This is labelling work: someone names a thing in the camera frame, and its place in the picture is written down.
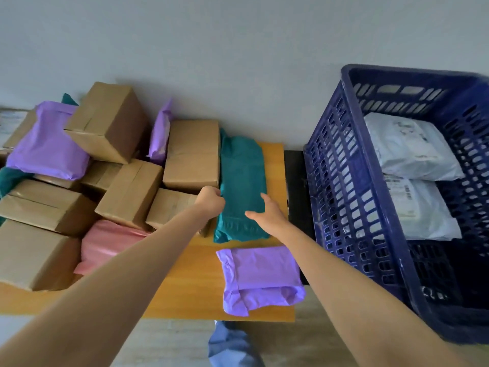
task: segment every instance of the leg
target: leg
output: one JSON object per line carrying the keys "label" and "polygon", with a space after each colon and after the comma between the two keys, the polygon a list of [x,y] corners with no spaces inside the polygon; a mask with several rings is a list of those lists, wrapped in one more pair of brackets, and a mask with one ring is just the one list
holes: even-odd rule
{"label": "leg", "polygon": [[217,321],[209,340],[209,360],[213,367],[265,367],[248,335],[229,321]]}

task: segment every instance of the blue plastic crate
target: blue plastic crate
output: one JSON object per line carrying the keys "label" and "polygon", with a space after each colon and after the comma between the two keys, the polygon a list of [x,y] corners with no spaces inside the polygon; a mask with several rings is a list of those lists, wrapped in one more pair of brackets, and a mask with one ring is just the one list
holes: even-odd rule
{"label": "blue plastic crate", "polygon": [[[466,175],[438,182],[462,239],[407,242],[363,116],[432,122]],[[316,240],[410,306],[444,339],[489,343],[489,80],[347,65],[304,147]]]}

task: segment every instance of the purple mailer bag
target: purple mailer bag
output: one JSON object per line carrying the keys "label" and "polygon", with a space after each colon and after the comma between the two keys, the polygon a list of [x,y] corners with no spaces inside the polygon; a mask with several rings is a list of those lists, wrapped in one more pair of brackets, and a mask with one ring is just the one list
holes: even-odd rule
{"label": "purple mailer bag", "polygon": [[289,306],[306,296],[299,266],[285,246],[225,248],[217,251],[223,266],[224,312],[247,317],[269,305]]}
{"label": "purple mailer bag", "polygon": [[85,174],[89,155],[63,130],[77,106],[42,102],[37,121],[7,158],[7,166],[26,173],[77,180]]}
{"label": "purple mailer bag", "polygon": [[162,166],[166,160],[166,145],[168,136],[170,135],[170,117],[172,100],[163,106],[158,112],[155,120],[155,125],[151,131],[150,152],[148,157],[152,163]]}

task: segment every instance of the wooden table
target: wooden table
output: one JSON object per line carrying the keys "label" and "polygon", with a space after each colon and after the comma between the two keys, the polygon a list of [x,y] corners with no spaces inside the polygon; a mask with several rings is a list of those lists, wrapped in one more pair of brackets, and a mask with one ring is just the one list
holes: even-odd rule
{"label": "wooden table", "polygon": [[[287,190],[282,144],[260,143],[265,158],[266,187],[287,215]],[[207,237],[195,236],[173,265],[155,294],[144,317],[240,321],[293,322],[294,307],[269,306],[235,317],[223,311],[224,277],[216,251],[228,247],[277,246],[275,238],[256,241],[212,242],[215,221]],[[0,283],[0,314],[38,314],[64,291],[28,292]]]}

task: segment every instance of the brown cardboard box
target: brown cardboard box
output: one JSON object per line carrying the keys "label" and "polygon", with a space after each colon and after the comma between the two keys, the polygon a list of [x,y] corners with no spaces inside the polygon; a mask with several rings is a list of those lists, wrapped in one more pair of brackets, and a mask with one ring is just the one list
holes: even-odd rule
{"label": "brown cardboard box", "polygon": [[6,220],[0,227],[0,281],[25,290],[64,290],[80,261],[80,240]]}
{"label": "brown cardboard box", "polygon": [[127,227],[150,230],[146,217],[162,173],[161,166],[141,160],[123,165],[95,212]]}
{"label": "brown cardboard box", "polygon": [[121,167],[120,163],[94,161],[80,181],[83,185],[105,193]]}
{"label": "brown cardboard box", "polygon": [[189,193],[198,193],[205,185],[218,188],[219,146],[217,121],[173,121],[163,184]]}
{"label": "brown cardboard box", "polygon": [[0,216],[68,236],[83,235],[97,219],[81,193],[24,180],[0,200]]}
{"label": "brown cardboard box", "polygon": [[9,139],[5,143],[3,143],[3,148],[9,150],[15,149],[21,139],[30,131],[30,129],[32,129],[36,121],[36,110],[34,109],[28,111],[28,114],[24,118],[22,123],[15,129],[12,135],[10,135]]}
{"label": "brown cardboard box", "polygon": [[[146,224],[159,229],[175,215],[192,206],[196,199],[197,196],[193,194],[160,188],[156,192],[155,199],[146,218]],[[205,237],[208,230],[209,223],[199,231],[199,234]]]}
{"label": "brown cardboard box", "polygon": [[74,190],[74,191],[80,190],[79,180],[65,180],[65,179],[54,178],[52,176],[41,175],[41,174],[35,174],[34,179],[44,181],[45,183],[56,185],[58,187],[66,188],[69,190]]}
{"label": "brown cardboard box", "polygon": [[96,82],[64,130],[94,159],[129,163],[146,126],[131,86]]}

